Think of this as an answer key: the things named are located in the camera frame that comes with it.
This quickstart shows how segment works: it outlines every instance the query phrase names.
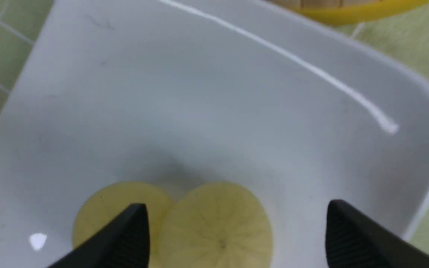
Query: lemon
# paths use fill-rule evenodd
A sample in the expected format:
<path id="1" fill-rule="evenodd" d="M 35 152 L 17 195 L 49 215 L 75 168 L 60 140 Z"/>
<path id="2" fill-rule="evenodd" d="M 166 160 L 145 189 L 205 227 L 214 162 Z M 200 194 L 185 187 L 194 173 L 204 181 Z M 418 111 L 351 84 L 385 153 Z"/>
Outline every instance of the lemon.
<path id="1" fill-rule="evenodd" d="M 132 203 L 144 203 L 150 228 L 150 268 L 159 268 L 157 241 L 163 218 L 172 201 L 162 190 L 144 182 L 120 182 L 102 188 L 80 208 L 74 223 L 73 246 L 76 248 L 97 233 Z"/>
<path id="2" fill-rule="evenodd" d="M 189 192 L 165 217 L 159 239 L 163 268 L 268 268 L 273 251 L 261 203 L 228 182 Z"/>

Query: yellow bowl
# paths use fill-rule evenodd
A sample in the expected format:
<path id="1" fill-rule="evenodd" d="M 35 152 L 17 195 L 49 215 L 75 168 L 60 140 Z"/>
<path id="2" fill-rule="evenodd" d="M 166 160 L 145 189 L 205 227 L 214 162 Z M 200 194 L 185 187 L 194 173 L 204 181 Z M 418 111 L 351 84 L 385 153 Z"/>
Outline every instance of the yellow bowl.
<path id="1" fill-rule="evenodd" d="M 285 0 L 273 0 L 273 2 L 318 22 L 330 25 L 343 25 L 392 16 L 424 5 L 429 0 L 383 0 L 356 6 L 329 7 L 324 9 L 293 7 L 286 4 Z"/>

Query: white container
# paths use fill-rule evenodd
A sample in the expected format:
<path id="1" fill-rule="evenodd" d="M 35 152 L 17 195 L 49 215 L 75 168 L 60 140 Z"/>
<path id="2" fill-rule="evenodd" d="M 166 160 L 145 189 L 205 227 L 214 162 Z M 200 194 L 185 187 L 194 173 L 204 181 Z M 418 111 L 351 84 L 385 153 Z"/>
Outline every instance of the white container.
<path id="1" fill-rule="evenodd" d="M 55 85 L 51 105 L 18 88 L 0 117 L 0 267 L 56 261 L 82 203 L 124 180 L 174 198 L 211 180 L 244 185 L 272 221 L 272 268 L 327 267 L 334 198 L 412 235 L 429 207 L 422 78 L 268 3 L 124 5 L 97 22 L 123 32 L 124 49 Z M 34 233 L 47 235 L 37 252 Z"/>

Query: yellow object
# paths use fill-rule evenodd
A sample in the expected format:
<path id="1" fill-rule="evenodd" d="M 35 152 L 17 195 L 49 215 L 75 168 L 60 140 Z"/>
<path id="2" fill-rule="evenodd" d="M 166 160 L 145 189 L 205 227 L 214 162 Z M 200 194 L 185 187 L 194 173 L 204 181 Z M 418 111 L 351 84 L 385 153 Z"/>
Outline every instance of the yellow object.
<path id="1" fill-rule="evenodd" d="M 157 187 L 137 181 L 109 185 L 93 194 L 80 208 L 74 222 L 73 246 L 76 248 L 102 229 L 129 204 L 147 205 L 150 228 L 150 268 L 160 268 L 157 241 L 162 221 L 172 201 Z"/>
<path id="2" fill-rule="evenodd" d="M 324 24 L 343 25 L 392 16 L 424 5 L 429 0 L 382 0 L 361 5 L 325 9 L 289 6 L 285 0 L 273 0 L 273 2 Z"/>
<path id="3" fill-rule="evenodd" d="M 269 268 L 272 251 L 262 205 L 234 183 L 192 190 L 172 207 L 160 232 L 163 268 Z"/>

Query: lemon slice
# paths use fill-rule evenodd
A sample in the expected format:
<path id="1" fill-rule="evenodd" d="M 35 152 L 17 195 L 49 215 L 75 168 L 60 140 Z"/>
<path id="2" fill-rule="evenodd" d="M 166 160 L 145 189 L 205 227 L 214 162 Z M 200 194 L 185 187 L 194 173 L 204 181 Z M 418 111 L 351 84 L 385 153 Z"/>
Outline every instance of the lemon slice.
<path id="1" fill-rule="evenodd" d="M 271 0 L 277 5 L 330 25 L 344 25 L 396 15 L 429 0 Z"/>
<path id="2" fill-rule="evenodd" d="M 109 185 L 93 194 L 80 208 L 75 218 L 73 246 L 76 248 L 113 220 L 128 205 L 147 205 L 150 228 L 150 268 L 159 268 L 157 241 L 163 218 L 172 201 L 162 190 L 144 182 L 127 181 Z"/>
<path id="3" fill-rule="evenodd" d="M 160 232 L 163 268 L 268 268 L 272 251 L 261 203 L 234 183 L 192 190 L 172 207 Z"/>

